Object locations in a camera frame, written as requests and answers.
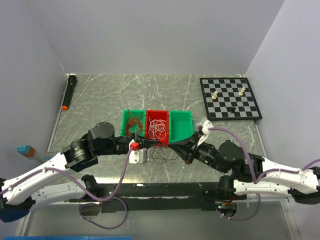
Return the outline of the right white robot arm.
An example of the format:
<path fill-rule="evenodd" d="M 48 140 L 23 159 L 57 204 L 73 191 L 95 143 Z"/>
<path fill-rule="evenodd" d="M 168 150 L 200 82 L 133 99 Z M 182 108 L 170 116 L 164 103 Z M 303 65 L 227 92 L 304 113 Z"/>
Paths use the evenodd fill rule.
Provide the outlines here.
<path fill-rule="evenodd" d="M 230 176 L 219 180 L 218 194 L 223 199 L 247 194 L 292 197 L 296 203 L 316 205 L 320 202 L 320 169 L 295 168 L 249 153 L 238 136 L 238 145 L 226 140 L 216 148 L 206 142 L 206 135 L 195 132 L 187 139 L 168 146 L 189 165 L 194 160 Z"/>

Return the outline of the green plastic bin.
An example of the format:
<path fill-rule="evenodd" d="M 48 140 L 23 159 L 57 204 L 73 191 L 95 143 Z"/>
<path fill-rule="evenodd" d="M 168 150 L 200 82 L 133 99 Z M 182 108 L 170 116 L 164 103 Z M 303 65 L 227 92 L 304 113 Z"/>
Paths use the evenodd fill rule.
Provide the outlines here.
<path fill-rule="evenodd" d="M 146 110 L 124 109 L 122 113 L 122 121 L 120 127 L 121 136 L 129 136 L 137 134 L 145 136 L 146 128 Z"/>
<path fill-rule="evenodd" d="M 189 138 L 194 133 L 193 114 L 191 111 L 169 111 L 169 143 Z"/>

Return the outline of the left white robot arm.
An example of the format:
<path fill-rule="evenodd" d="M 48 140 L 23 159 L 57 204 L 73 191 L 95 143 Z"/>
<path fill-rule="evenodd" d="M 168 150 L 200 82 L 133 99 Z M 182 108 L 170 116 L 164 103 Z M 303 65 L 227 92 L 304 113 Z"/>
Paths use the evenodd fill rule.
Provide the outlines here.
<path fill-rule="evenodd" d="M 125 164 L 139 163 L 147 158 L 147 149 L 159 144 L 132 133 L 115 136 L 115 128 L 109 122 L 100 122 L 81 139 L 58 152 L 40 166 L 12 179 L 0 180 L 0 219 L 14 222 L 41 205 L 66 199 L 107 202 L 116 198 L 125 173 L 107 196 L 99 193 L 97 186 L 72 175 L 98 163 L 99 156 L 125 155 Z"/>

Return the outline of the red plastic bin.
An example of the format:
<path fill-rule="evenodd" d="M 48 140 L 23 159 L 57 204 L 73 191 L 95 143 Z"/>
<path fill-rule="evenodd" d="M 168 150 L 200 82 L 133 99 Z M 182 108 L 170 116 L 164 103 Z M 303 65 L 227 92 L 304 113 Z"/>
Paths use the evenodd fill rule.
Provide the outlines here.
<path fill-rule="evenodd" d="M 147 110 L 145 118 L 145 137 L 151 140 L 158 140 L 161 146 L 169 144 L 169 111 L 168 110 Z"/>

